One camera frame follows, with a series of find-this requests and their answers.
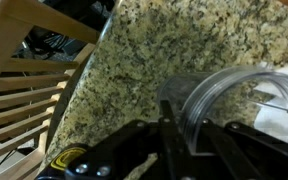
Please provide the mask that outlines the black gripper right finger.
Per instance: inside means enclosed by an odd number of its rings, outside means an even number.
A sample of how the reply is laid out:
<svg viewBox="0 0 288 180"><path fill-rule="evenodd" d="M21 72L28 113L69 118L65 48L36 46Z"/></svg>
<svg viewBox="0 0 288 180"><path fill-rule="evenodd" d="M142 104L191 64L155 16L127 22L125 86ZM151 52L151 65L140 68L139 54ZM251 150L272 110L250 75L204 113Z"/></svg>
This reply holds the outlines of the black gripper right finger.
<svg viewBox="0 0 288 180"><path fill-rule="evenodd" d="M224 128L209 119L202 134L225 164L233 180L288 180L288 143L243 123Z"/></svg>

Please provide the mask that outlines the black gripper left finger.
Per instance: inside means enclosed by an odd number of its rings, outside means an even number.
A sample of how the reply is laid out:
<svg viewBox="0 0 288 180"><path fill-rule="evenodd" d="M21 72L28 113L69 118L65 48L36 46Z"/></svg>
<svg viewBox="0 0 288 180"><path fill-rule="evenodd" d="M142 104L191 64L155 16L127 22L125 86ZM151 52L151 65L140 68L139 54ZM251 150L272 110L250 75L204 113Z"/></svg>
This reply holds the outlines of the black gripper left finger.
<svg viewBox="0 0 288 180"><path fill-rule="evenodd" d="M163 160L171 180L196 180L193 161L183 136L175 122L170 103L160 102L162 117L159 120Z"/></svg>

